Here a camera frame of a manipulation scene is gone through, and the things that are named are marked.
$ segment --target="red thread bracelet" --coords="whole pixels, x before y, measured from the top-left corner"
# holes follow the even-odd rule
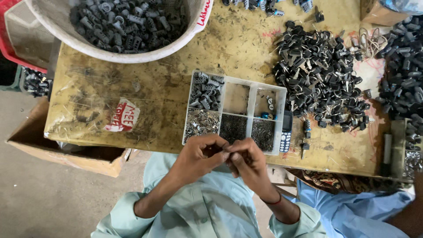
[[[275,203],[268,203],[266,201],[264,201],[263,199],[261,199],[264,203],[266,203],[267,205],[276,205],[278,203],[280,203],[280,201],[282,200],[282,194],[279,193],[279,201],[275,202]]]

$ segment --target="tray of lock parts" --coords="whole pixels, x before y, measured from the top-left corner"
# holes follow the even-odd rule
[[[286,88],[194,70],[190,89],[183,145],[216,133],[230,143],[252,137],[265,154],[279,154]]]

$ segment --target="wooden workbench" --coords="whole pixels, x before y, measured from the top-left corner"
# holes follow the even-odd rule
[[[360,22],[360,0],[314,3],[324,12],[325,21],[305,23],[305,30],[316,27],[334,34],[345,30],[344,39],[349,45],[349,37],[356,35],[360,27],[371,28],[370,24]],[[178,52],[145,64],[101,61],[63,44],[45,136],[78,145],[179,153],[192,70],[274,84],[273,77],[264,76],[271,72],[265,62],[277,61],[272,53],[276,35],[286,30],[287,20],[304,21],[312,14],[305,14],[291,1],[276,4],[285,11],[284,17],[266,17],[260,10],[246,11],[241,5],[225,7],[216,0],[203,32]],[[357,75],[364,78],[359,87],[372,88],[375,94],[384,65],[383,60],[355,64]],[[133,131],[104,130],[122,97],[140,110]],[[376,175],[383,132],[389,125],[376,114],[376,108],[367,112],[375,121],[365,131],[342,133],[340,127],[321,129],[312,121],[312,145],[304,160],[299,146],[302,124],[295,123],[291,152],[269,156],[268,162],[316,171]]]

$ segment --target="light green shirt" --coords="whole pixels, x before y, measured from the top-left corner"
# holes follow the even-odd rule
[[[254,193],[242,179],[234,179],[225,165],[179,189],[155,217],[137,217],[134,203],[160,182],[177,156],[153,153],[144,169],[143,192],[126,193],[120,198],[110,214],[99,222],[91,237],[261,237],[255,218]],[[301,210],[297,223],[287,225],[274,215],[270,217],[269,227],[275,237],[326,237],[320,213],[304,203],[296,204]]]

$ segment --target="cardboard box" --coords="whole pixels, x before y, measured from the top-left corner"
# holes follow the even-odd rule
[[[361,21],[363,22],[393,26],[408,16],[408,14],[382,6],[378,0],[361,0]]]
[[[87,147],[80,152],[65,153],[57,142],[44,138],[49,102],[45,97],[31,110],[28,119],[12,133],[6,143],[42,160],[60,163],[91,172],[117,177],[128,159],[139,151],[116,147]]]

